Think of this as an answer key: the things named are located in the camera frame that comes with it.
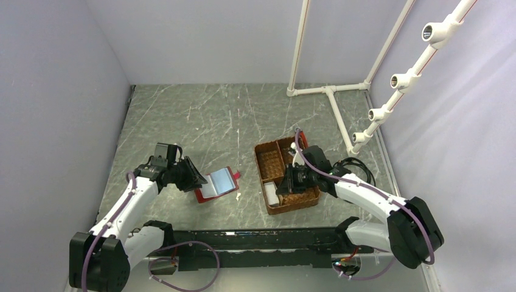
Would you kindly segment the white card stack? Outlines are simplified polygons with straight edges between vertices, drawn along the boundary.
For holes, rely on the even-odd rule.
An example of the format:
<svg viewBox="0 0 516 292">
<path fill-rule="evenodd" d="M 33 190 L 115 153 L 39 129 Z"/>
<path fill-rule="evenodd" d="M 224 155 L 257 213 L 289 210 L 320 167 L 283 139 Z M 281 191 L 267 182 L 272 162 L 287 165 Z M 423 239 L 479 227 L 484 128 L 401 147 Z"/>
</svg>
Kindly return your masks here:
<svg viewBox="0 0 516 292">
<path fill-rule="evenodd" d="M 276 194 L 276 185 L 273 181 L 265 182 L 263 184 L 264 187 L 264 194 L 267 201 L 267 205 L 271 207 L 277 207 L 280 205 L 280 199 L 278 195 Z"/>
</svg>

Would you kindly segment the red leather card holder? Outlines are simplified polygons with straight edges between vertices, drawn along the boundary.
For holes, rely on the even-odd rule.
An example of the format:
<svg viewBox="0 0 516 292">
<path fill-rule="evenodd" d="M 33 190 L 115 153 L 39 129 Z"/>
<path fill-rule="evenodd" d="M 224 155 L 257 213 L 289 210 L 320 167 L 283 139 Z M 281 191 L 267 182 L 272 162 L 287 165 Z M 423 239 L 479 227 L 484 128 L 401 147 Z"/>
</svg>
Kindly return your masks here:
<svg viewBox="0 0 516 292">
<path fill-rule="evenodd" d="M 233 172 L 229 166 L 204 176 L 207 184 L 195 189 L 197 202 L 202 204 L 239 189 L 237 180 L 240 172 Z"/>
</svg>

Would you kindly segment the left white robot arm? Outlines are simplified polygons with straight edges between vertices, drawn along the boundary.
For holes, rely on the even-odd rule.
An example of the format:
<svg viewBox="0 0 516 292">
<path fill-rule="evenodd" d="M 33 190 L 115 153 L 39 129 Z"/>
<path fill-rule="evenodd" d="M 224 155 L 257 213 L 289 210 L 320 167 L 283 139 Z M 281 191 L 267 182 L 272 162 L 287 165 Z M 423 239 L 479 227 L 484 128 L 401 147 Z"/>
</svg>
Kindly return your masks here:
<svg viewBox="0 0 516 292">
<path fill-rule="evenodd" d="M 161 191 L 173 184 L 183 192 L 206 184 L 183 149 L 158 143 L 148 161 L 125 175 L 127 186 L 115 205 L 89 231 L 69 242 L 69 285 L 82 291 L 122 291 L 130 271 L 149 254 L 170 254 L 173 226 L 150 220 L 138 232 L 136 222 Z"/>
</svg>

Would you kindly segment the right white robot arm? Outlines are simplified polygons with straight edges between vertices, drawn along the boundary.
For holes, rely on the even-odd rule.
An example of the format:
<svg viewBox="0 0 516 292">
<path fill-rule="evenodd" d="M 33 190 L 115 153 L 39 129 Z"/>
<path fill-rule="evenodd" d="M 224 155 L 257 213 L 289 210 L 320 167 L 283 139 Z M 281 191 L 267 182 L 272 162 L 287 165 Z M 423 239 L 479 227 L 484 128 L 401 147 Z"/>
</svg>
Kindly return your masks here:
<svg viewBox="0 0 516 292">
<path fill-rule="evenodd" d="M 368 246 L 390 252 L 405 267 L 415 269 L 435 261 L 435 252 L 444 244 L 426 202 L 410 200 L 378 189 L 372 172 L 357 158 L 330 163 L 316 145 L 300 149 L 291 144 L 282 181 L 276 196 L 283 203 L 289 195 L 299 195 L 317 187 L 330 196 L 354 204 L 379 220 L 371 223 L 349 217 L 336 228 L 335 244 L 342 252 Z"/>
</svg>

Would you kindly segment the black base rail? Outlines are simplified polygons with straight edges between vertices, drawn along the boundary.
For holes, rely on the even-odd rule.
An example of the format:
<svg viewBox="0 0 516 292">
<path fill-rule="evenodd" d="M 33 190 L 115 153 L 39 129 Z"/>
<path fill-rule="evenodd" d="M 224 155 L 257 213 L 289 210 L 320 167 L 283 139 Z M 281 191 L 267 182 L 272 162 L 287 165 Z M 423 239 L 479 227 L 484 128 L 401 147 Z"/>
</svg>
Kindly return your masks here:
<svg viewBox="0 0 516 292">
<path fill-rule="evenodd" d="M 287 228 L 175 231 L 174 242 L 151 257 L 175 258 L 180 271 L 205 268 L 311 266 L 331 268 L 341 257 L 373 253 L 366 246 L 353 248 L 335 228 Z"/>
</svg>

